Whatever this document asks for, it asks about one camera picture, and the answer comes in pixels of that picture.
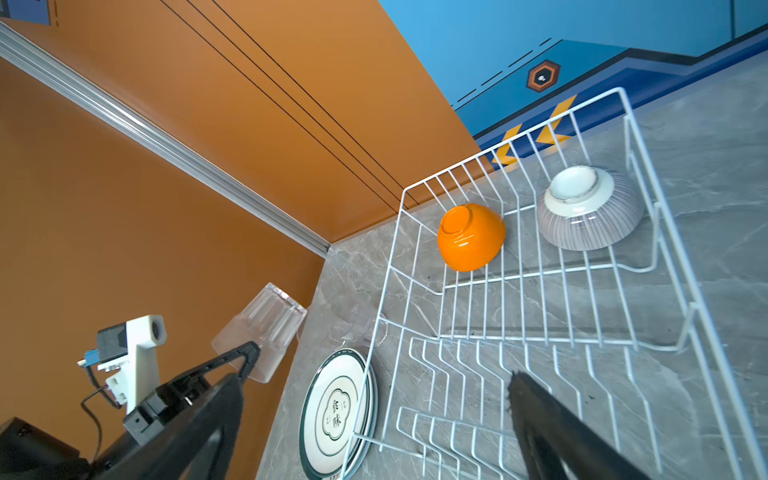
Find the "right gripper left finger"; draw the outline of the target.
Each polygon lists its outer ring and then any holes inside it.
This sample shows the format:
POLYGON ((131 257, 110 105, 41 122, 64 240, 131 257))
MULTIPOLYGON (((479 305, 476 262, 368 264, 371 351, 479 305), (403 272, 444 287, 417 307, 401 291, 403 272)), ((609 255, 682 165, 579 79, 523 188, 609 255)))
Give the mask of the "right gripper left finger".
POLYGON ((244 407, 242 385, 228 374, 146 445, 104 472, 106 479, 224 479, 244 407))

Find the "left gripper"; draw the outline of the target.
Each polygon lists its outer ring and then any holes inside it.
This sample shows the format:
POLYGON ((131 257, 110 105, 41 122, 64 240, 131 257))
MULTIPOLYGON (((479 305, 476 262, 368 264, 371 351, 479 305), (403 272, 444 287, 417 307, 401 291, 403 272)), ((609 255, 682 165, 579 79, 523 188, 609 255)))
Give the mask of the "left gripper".
POLYGON ((226 351, 159 386, 140 401, 124 419, 126 434, 110 446, 91 464, 92 474, 104 474, 129 453, 146 445, 181 412, 192 406, 211 388, 206 376, 229 365, 236 369, 236 377, 243 385, 256 365, 261 353, 253 341, 226 351))

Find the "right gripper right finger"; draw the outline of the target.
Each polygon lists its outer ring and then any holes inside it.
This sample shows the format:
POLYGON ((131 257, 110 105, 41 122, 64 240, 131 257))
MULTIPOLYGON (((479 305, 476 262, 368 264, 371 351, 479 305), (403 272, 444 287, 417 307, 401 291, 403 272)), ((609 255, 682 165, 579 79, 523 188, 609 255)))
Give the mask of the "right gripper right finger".
POLYGON ((647 475, 602 440, 533 377, 508 384, 514 432, 531 479, 645 479, 647 475))

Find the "clear glass cup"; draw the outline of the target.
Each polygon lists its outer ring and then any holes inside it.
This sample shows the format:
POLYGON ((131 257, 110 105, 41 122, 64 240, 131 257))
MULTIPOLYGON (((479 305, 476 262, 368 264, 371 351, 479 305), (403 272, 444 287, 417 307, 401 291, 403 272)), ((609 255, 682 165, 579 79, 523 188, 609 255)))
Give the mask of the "clear glass cup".
POLYGON ((377 309, 362 294, 326 300, 317 310, 313 330, 329 348, 357 348, 370 344, 377 309))
POLYGON ((249 378, 269 383, 288 347, 297 335, 307 310, 286 292, 268 283, 254 299, 235 315, 212 340, 213 349, 223 354, 245 342, 260 349, 249 378))

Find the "white plate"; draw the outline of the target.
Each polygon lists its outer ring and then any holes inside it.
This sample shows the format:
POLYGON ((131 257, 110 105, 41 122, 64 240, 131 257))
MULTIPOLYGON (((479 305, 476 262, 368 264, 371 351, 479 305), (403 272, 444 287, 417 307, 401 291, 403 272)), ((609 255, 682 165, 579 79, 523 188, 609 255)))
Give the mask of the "white plate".
POLYGON ((355 349, 340 348, 318 368, 299 425, 299 456, 309 479, 348 479, 371 446, 379 408, 374 371, 355 349))

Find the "white wire dish rack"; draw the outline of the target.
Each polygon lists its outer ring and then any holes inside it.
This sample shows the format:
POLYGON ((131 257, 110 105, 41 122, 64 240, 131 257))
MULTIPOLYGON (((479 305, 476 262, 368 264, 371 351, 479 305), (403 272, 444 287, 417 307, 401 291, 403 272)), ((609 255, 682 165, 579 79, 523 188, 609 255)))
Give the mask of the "white wire dish rack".
POLYGON ((404 190, 366 365, 379 413, 359 470, 378 478, 522 479, 508 384, 533 377, 652 478, 763 479, 767 446, 741 394, 626 91, 565 108, 404 190), (537 202, 576 165, 627 175, 645 212, 592 252, 548 243, 537 202), (443 260, 445 213, 506 225, 472 272, 443 260))

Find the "orange bowl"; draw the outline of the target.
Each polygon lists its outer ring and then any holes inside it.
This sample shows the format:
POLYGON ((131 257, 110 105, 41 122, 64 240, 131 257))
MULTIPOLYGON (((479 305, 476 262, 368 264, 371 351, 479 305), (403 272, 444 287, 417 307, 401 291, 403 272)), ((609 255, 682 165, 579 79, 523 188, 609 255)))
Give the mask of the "orange bowl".
POLYGON ((472 272, 489 264, 506 237, 502 217, 486 206, 469 203, 445 213, 439 225, 438 247, 454 271, 472 272))

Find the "white small bowl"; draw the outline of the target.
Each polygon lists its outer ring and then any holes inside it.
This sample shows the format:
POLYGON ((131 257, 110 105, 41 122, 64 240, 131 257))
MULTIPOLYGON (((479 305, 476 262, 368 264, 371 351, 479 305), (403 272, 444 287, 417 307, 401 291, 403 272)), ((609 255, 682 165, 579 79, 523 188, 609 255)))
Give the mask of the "white small bowl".
POLYGON ((607 248, 639 225, 645 205, 625 174, 576 165, 553 177, 537 202, 537 226, 548 243, 568 251, 607 248))

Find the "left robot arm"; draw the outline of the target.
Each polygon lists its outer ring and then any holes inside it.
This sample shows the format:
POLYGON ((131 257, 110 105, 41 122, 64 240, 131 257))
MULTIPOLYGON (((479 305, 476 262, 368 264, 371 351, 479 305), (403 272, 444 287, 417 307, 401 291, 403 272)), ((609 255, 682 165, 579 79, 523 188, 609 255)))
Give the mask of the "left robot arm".
POLYGON ((223 479, 244 409, 243 385, 260 356, 246 342, 150 392, 126 432, 96 459, 13 417, 1 427, 4 479, 223 479))

